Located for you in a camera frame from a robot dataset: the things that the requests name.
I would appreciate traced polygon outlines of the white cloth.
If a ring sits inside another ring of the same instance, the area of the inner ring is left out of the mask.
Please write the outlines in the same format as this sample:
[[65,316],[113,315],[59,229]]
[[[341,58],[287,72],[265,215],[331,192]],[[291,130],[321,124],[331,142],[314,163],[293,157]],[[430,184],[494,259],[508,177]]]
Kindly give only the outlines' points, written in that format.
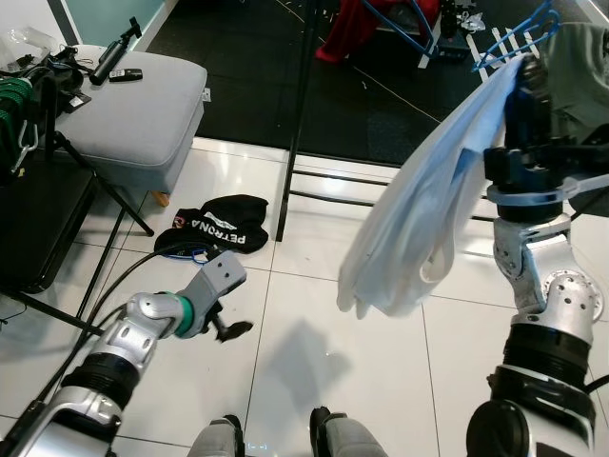
[[495,70],[397,170],[341,263],[339,310],[408,316],[448,277],[457,235],[487,186],[484,152],[501,144],[506,99],[529,61]]

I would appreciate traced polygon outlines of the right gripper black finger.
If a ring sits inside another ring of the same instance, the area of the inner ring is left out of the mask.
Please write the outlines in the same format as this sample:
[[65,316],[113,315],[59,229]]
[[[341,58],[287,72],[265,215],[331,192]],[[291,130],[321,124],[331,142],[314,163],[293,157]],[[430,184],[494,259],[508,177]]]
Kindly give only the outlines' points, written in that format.
[[521,62],[504,114],[507,148],[536,147],[551,139],[551,91],[543,62]]

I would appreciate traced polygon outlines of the black side table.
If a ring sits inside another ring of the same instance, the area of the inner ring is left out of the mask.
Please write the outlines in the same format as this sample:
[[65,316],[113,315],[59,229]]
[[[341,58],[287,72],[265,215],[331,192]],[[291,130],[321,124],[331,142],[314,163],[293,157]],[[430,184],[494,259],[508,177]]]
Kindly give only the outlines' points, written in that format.
[[0,290],[51,286],[95,194],[91,170],[66,162],[27,162],[0,187]]

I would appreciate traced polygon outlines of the grey upholstered ottoman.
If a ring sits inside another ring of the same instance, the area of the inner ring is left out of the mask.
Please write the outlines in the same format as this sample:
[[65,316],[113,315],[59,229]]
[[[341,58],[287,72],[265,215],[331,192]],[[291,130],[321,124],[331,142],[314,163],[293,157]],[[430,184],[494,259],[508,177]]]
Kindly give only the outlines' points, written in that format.
[[113,186],[168,204],[205,114],[207,70],[186,58],[130,51],[133,82],[80,88],[88,103],[56,119],[58,131]]

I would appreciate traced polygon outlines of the black tripod stand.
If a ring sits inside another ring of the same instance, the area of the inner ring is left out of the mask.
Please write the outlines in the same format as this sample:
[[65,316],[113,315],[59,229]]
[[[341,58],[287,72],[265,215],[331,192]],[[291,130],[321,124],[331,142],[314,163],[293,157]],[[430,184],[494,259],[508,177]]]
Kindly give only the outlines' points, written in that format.
[[119,61],[126,55],[130,42],[134,38],[140,38],[141,26],[138,18],[129,18],[129,28],[123,31],[118,40],[110,43],[101,56],[97,58],[95,70],[88,75],[88,79],[93,86],[103,86],[108,80],[110,73],[116,69]]

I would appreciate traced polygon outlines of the red garment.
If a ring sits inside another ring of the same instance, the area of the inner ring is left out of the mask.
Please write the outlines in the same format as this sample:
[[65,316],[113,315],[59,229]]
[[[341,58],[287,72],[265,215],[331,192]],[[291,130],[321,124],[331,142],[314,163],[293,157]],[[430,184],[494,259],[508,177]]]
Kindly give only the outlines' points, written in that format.
[[[388,13],[392,6],[415,4],[422,10],[427,23],[438,18],[441,0],[368,0],[379,13]],[[314,52],[327,64],[340,64],[349,53],[362,47],[380,25],[380,21],[363,5],[363,0],[341,0],[338,18],[332,22],[329,35]]]

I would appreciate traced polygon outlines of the black metal clothes rack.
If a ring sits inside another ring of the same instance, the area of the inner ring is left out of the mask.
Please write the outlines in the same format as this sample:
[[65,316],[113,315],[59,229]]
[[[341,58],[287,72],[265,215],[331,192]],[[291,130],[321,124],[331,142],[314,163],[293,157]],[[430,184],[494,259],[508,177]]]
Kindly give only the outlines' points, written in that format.
[[[487,30],[465,33],[448,27],[440,14],[434,30],[440,36],[438,58],[422,57],[387,28],[340,64],[318,60],[338,18],[340,0],[301,0],[302,40],[296,88],[291,97],[291,143],[288,164],[299,157],[326,158],[340,164],[366,164],[399,169],[414,148],[490,73],[471,72],[471,45],[493,44],[488,28],[516,26],[540,0],[441,0],[441,4],[473,5],[487,19]],[[595,0],[556,0],[561,24],[590,21],[584,9]]]

